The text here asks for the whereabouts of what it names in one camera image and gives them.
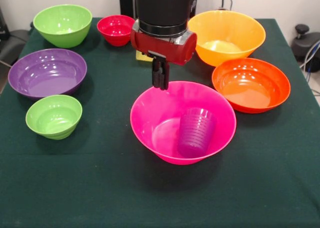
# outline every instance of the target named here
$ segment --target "orange bowl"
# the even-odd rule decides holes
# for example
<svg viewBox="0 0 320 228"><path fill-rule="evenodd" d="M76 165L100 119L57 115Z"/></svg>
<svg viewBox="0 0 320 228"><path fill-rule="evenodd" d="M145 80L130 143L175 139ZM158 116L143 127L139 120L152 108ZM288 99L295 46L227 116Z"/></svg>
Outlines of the orange bowl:
<svg viewBox="0 0 320 228"><path fill-rule="evenodd" d="M290 82L286 75L270 63L254 58L229 60L216 67L212 83L234 110L262 113L286 101Z"/></svg>
<svg viewBox="0 0 320 228"><path fill-rule="evenodd" d="M258 21L227 10L199 13L190 19L188 28L197 34L195 49L199 57L211 66L248 57L266 38Z"/></svg>

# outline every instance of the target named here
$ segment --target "red bowl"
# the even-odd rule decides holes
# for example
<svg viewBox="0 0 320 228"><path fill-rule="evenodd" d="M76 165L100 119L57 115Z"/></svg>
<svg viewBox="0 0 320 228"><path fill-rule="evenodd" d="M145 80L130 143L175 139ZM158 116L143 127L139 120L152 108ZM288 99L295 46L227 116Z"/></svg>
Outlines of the red bowl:
<svg viewBox="0 0 320 228"><path fill-rule="evenodd" d="M105 40L113 46L124 46L130 41L135 20L125 15L111 15L102 18L96 25Z"/></svg>

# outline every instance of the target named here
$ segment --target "white wall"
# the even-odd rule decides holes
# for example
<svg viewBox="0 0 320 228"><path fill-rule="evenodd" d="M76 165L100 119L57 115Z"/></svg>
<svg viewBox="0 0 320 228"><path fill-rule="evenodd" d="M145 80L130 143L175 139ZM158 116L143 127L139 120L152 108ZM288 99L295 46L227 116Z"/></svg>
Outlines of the white wall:
<svg viewBox="0 0 320 228"><path fill-rule="evenodd" d="M224 0L229 8L229 0ZM275 18L287 40L296 35L295 25L305 23L310 31L320 31L320 0L233 0L232 9L254 18ZM221 0L198 0L197 12L217 9Z"/></svg>
<svg viewBox="0 0 320 228"><path fill-rule="evenodd" d="M119 0L0 0L0 7L9 30L29 30L33 17L39 11L49 6L67 3L85 6L96 17L120 13Z"/></svg>
<svg viewBox="0 0 320 228"><path fill-rule="evenodd" d="M295 36L294 26L306 23L320 31L320 0L233 0L233 10L255 18L276 18L288 42ZM9 29L28 29L34 15L56 4L75 3L91 10L93 16L120 13L119 0L0 0ZM198 0L197 12L219 8L221 0Z"/></svg>

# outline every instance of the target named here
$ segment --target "red-orange bowl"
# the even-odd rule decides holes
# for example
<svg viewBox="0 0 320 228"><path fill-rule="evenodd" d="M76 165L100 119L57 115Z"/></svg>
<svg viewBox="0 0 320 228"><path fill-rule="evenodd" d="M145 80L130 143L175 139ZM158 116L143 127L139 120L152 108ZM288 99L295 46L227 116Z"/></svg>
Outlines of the red-orange bowl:
<svg viewBox="0 0 320 228"><path fill-rule="evenodd" d="M278 107L291 91L290 82L280 69L254 58L226 61L214 69L211 79L234 110L244 113L262 113Z"/></svg>

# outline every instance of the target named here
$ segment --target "bowl rim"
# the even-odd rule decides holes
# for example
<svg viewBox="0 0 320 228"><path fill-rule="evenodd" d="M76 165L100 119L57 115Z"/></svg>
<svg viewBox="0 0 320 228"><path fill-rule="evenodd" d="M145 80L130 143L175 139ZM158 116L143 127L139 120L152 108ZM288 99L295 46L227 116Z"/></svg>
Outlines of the bowl rim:
<svg viewBox="0 0 320 228"><path fill-rule="evenodd" d="M230 11L230 10L210 10L210 11L205 11L205 12L201 12L201 13L198 13L196 16L192 17L189 21L188 21L188 24L189 22L192 20L192 19L195 19L197 16L200 16L202 14L205 14L205 13L236 13L236 14L240 14L240 15L243 15L251 20L254 20L257 25L262 28L262 31L263 31L263 40L255 47L251 48L251 49L247 49L247 50L241 50L240 52L219 52L219 51L214 51L216 53L220 53L220 54L243 54L243 53L248 53L248 52L251 52L251 51L255 51L258 47L260 47L264 42L265 42L265 39L266 39L266 30L264 29L264 27L262 26L261 23L259 23L256 19L254 19L253 17L249 16L249 15L246 15L244 13L241 13L241 12L236 12L236 11ZM196 41L196 45L201 47L201 49L205 49L207 51L212 51L210 49L207 49L205 47L203 47L202 45L198 44L198 40Z"/></svg>
<svg viewBox="0 0 320 228"><path fill-rule="evenodd" d="M132 115L132 110L133 110L133 107L135 106L135 104L138 102L138 99L143 96L145 93L149 92L150 90L152 89L155 89L154 87L150 87L148 88L146 91L144 91L143 93L141 93L137 98L136 100L134 101L132 107L131 107L131 110L130 110L130 125L131 125L131 129L135 135L135 137L146 147L148 148L150 151L152 151L153 153L156 153L157 155L160 155L160 156L163 156L163 157L166 157L166 158L169 158L169 159L175 159L175 160L179 160L179 161L194 161L194 160L202 160L204 158L207 158L207 157L210 157L210 156L213 156L214 154L220 152L221 150L223 150L230 142L231 140L233 139L233 137L235 136L235 133L236 133L236 129L237 129L237 117L236 117L236 113L234 111L234 109L232 108L231 104L229 103L229 101L224 97L222 96L220 93L218 93L217 91L215 91L214 89L212 89L211 87L208 87L206 85L203 85L201 83L198 83L198 82L191 82L191 81L183 81L183 80L178 80L178 81L171 81L169 82L169 86L170 84L172 83L195 83L199 86L202 86L204 89L207 89L207 90L210 90L212 91L213 93L215 93L217 96L219 96L220 98L222 98L225 102L226 102L226 105L230 108L230 111L232 113L232 118L234 120L234 128L233 128L233 131L232 131L232 134L230 136L230 138L228 139L228 141L223 145L221 146L220 149L218 149L217 151L214 151L208 155L205 155L205 156L202 156L202 157L194 157L194 158L179 158L179 157L171 157L171 156L168 156L166 154L162 154L158 151L155 151L151 148L148 147L148 145L146 143L144 143L137 135L136 131L134 130L133 126L132 126L132 120L133 120L133 115Z"/></svg>
<svg viewBox="0 0 320 228"><path fill-rule="evenodd" d="M264 63L264 64L267 64L267 65L271 66L272 69L278 70L278 71L280 72L280 74L281 74L281 75L283 76L283 78L285 79L285 81L286 81L289 89L288 89L288 93L285 95L284 99L283 99L282 101L278 101L275 105L272 105L272 106L267 106L267 107L262 107L262 108L247 107L247 106L240 105L240 104L238 104L238 103L236 103L236 102L230 101L229 99L226 98L226 100L228 100L229 103L233 103L233 104L235 104L235 105L237 105L237 106L240 106L240 107L243 107L243 108L252 109L252 110L255 110L255 111L260 111L260 110L265 110L265 109L270 110L270 109L273 109L273 108L275 108L275 107L278 107L278 106L280 106L281 104L283 104L283 103L289 98L290 93L291 93L291 84L290 84L290 81L289 81L288 77L285 75L285 73L282 72L278 67L276 67L275 65L273 65L273 64L271 64L271 63L269 63L269 62L267 62L267 61L263 61L263 60L261 60L261 59L251 58L251 57L237 58L237 59L232 59L232 60L225 61L225 62L223 62L222 64L220 64L219 66L217 66L217 67L213 70L212 75L211 75L211 83L213 84L213 86L214 86L214 88L216 89L216 91L217 91L218 93L220 93L222 96L224 96L224 95L222 94L222 91L220 90L220 88L219 88L218 86L216 86L216 84L214 83L214 78L213 78L213 77L214 77L215 73L216 73L217 71L219 71L219 69L222 69L222 66L223 66L225 63L228 63L229 61L234 61L234 60L251 60L251 61L255 61L255 62L258 62L258 63Z"/></svg>
<svg viewBox="0 0 320 228"><path fill-rule="evenodd" d="M102 22L102 21L105 20L106 18L113 17L113 16L127 17L127 18L130 18L131 20L133 20L133 22L135 22L135 20L134 20L132 17L129 17L129 16L127 16L127 15L113 14L113 15L109 15L109 16L106 16L106 17L101 18L101 19L98 21L98 23L96 24L97 30L98 30L101 34L106 35L106 36L110 36L110 37L122 37L122 36L128 36L128 35L130 35L130 34L131 34L131 31L128 32L128 33L126 33L126 34L119 34L119 35L115 35L115 36L112 35L112 36L111 36L110 34L105 33L105 32L103 32L102 30L99 29L99 23L100 23L100 22Z"/></svg>
<svg viewBox="0 0 320 228"><path fill-rule="evenodd" d="M42 12L44 12L44 11L46 11L46 10L49 10L49 9L51 9L51 8L61 7L61 6L80 7L80 8L82 8L82 9L88 11L89 14L90 14L89 22L86 23L86 25L85 25L84 27L82 27L82 28L79 28L79 29L74 30L74 31L72 31L72 32L60 33L60 34L45 32L45 31L39 29L39 27L37 27L37 24L35 23L35 20L36 20L36 18L38 17L38 15L39 15L40 13L42 13ZM48 34L48 35L66 35L66 34L73 34L73 33L79 32L79 31L83 30L84 28L86 28L87 26L89 26L89 25L91 24L91 22L92 22L92 17L93 17L93 16L92 16L91 11L90 11L89 9L87 9L86 7L84 7L84 6L77 5L77 4L58 4L58 5L54 5L54 6L47 7L47 8L45 8L45 9L41 10L40 12L38 12L38 13L34 16L32 22L33 22L33 25L34 25L34 27L36 28L36 30L38 30L38 31L41 32L41 33Z"/></svg>
<svg viewBox="0 0 320 228"><path fill-rule="evenodd" d="M44 133L44 132L39 132L39 131L37 131L36 129L33 129L33 128L28 124L28 122L27 122L27 117L28 117L28 114L29 114L30 110L31 110L33 107L37 106L40 102L43 102L44 100L51 99L52 97L62 97L62 96L63 96L63 97L67 97L68 99L74 100L74 101L79 105L79 107L80 107L80 115L79 115L79 117L77 118L77 120L76 120L76 122L75 122L74 124L72 124L71 126L69 126L69 127L66 128L66 129L64 129L64 130L62 130L62 131L59 131L59 132L56 132L56 133ZM83 110L83 108L82 108L81 103L80 103L76 98L74 98L74 97L72 97L72 96L69 96L69 95L61 95L61 94L51 95L51 96L44 97L44 98L38 100L37 102L35 102L35 103L28 109L28 111L27 111L26 114L25 114L25 123L26 123L26 125L29 127L30 130L32 130L33 132L35 132L35 133L37 133L37 134L39 134L39 135L42 135L42 136L47 136L47 135L54 136L54 135L60 134L61 132L67 131L68 129L70 129L70 128L73 127L74 125L77 125L78 122L80 121L81 116L82 116L82 113L83 113L82 110Z"/></svg>
<svg viewBox="0 0 320 228"><path fill-rule="evenodd" d="M32 52L32 53L29 53L29 54L27 54L26 56L23 56L23 57L20 58L17 62L15 62L14 65L10 68L10 70L9 70L9 72L8 72L8 76L7 76L8 78L7 78L7 79L8 79L8 83L10 84L11 88L12 88L14 91L16 91L17 93L19 93L19 94L21 94L21 95L23 95L23 96L32 97L32 98L34 98L34 99L44 98L43 96L34 96L34 95L32 95L32 94L27 94L27 93L23 93L23 92L21 92L21 91L18 91L18 90L12 85L11 73L15 70L16 64L18 64L18 63L19 63L21 60L23 60L24 58L29 57L29 56L31 56L31 55L33 55L33 54L35 54L35 53L39 53L39 52L43 52L43 51L48 51L48 50L63 50L63 51L71 52L71 53L75 54L76 56L78 56L78 57L84 62L84 64L85 64L84 74L83 74L82 78L80 79L80 81L79 81L75 86L73 86L72 88L68 89L67 91L61 92L59 95L69 92L70 90L72 90L73 88L77 87L79 84L81 84L81 83L83 82L84 78L86 77L86 74L87 74L87 71L88 71L88 67L87 67L87 63L86 63L85 59L84 59L80 54L78 54L78 53L76 53L76 52L74 52L74 51L72 51L72 50L64 49L64 48L47 48L47 49L38 50L38 51L35 51L35 52Z"/></svg>

